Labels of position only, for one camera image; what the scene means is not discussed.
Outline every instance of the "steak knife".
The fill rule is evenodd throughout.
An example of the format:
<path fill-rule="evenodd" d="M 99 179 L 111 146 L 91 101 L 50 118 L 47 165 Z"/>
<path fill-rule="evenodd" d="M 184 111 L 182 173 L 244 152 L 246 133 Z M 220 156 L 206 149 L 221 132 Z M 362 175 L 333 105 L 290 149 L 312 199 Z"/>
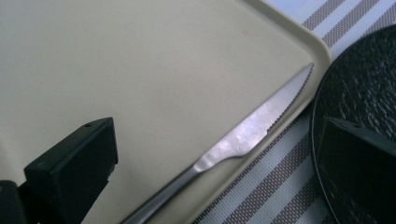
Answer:
<path fill-rule="evenodd" d="M 307 65 L 285 86 L 219 140 L 196 163 L 174 178 L 121 223 L 146 223 L 173 196 L 202 172 L 225 159 L 242 157 L 248 154 L 268 134 L 269 130 L 300 94 L 313 67 L 313 63 Z"/>

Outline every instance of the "gray stripe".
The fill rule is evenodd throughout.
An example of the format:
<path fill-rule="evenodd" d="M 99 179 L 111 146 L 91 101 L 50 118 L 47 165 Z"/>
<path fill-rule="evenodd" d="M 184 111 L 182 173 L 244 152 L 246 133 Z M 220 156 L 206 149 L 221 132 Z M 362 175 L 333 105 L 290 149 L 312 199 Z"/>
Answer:
<path fill-rule="evenodd" d="M 323 40 L 331 48 L 378 0 L 363 0 L 339 21 Z"/>
<path fill-rule="evenodd" d="M 271 222 L 273 224 L 295 223 L 308 207 L 319 196 L 317 180 L 314 176 L 305 184 L 297 195 L 286 205 L 285 208 Z"/>
<path fill-rule="evenodd" d="M 394 3 L 384 15 L 381 16 L 364 35 L 368 35 L 386 26 L 392 25 L 396 21 L 396 3 Z"/>
<path fill-rule="evenodd" d="M 321 222 L 321 224 L 334 224 L 335 223 L 335 221 L 334 221 L 334 219 L 332 219 L 332 216 L 331 215 L 327 215 L 324 219 L 323 219 L 323 221 Z"/>
<path fill-rule="evenodd" d="M 204 218 L 212 212 L 212 210 L 218 206 L 219 203 L 221 203 L 221 201 L 235 188 L 235 186 L 238 185 L 238 183 L 244 179 L 244 177 L 267 155 L 267 153 L 272 150 L 279 141 L 282 140 L 282 138 L 284 138 L 285 134 L 288 133 L 292 128 L 298 128 L 299 130 L 301 129 L 300 125 L 296 125 L 297 122 L 307 122 L 307 120 L 304 120 L 302 118 L 296 119 L 295 121 L 293 121 L 267 148 L 264 149 L 264 151 L 262 153 L 260 153 L 260 155 L 247 167 L 246 170 L 244 170 L 234 181 L 233 183 L 227 187 L 226 190 L 224 190 L 219 197 L 212 203 L 210 204 L 206 210 L 200 215 L 198 216 L 198 218 L 196 218 L 194 220 L 193 223 L 197 224 L 197 223 L 201 223 Z"/>
<path fill-rule="evenodd" d="M 327 1 L 314 14 L 312 14 L 304 23 L 303 26 L 309 30 L 314 30 L 321 22 L 324 21 L 341 3 L 345 0 Z"/>
<path fill-rule="evenodd" d="M 246 223 L 267 202 L 283 182 L 309 156 L 307 136 L 306 134 L 282 162 L 230 214 L 224 223 Z"/>

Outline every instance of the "silver blade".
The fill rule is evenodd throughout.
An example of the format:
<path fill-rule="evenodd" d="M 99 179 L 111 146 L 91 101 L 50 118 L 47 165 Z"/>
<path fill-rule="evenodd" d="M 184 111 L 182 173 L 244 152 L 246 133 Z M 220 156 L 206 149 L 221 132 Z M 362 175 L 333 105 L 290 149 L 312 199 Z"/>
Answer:
<path fill-rule="evenodd" d="M 269 129 L 300 94 L 313 67 L 313 63 L 307 65 L 264 104 L 227 133 L 193 165 L 194 169 L 202 172 L 227 158 L 240 157 L 249 153 L 268 134 Z"/>

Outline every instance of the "knife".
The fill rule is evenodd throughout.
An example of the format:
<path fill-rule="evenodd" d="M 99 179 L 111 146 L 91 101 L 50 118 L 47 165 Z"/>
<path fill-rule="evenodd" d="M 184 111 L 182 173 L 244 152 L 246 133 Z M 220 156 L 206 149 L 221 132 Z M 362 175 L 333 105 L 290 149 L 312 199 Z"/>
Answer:
<path fill-rule="evenodd" d="M 300 94 L 313 67 L 313 63 L 307 65 L 285 86 L 210 148 L 196 163 L 174 178 L 121 223 L 146 223 L 173 196 L 202 172 L 225 159 L 242 157 L 248 154 L 268 134 L 269 130 Z"/>

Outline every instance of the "striped tablecloth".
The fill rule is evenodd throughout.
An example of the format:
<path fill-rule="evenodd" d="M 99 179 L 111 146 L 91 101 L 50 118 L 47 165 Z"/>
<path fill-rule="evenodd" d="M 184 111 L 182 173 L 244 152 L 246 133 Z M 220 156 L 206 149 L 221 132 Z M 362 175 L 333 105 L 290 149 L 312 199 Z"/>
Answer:
<path fill-rule="evenodd" d="M 334 59 L 396 22 L 396 0 L 268 0 L 317 34 Z M 297 118 L 194 223 L 333 223 L 308 144 L 309 110 Z"/>

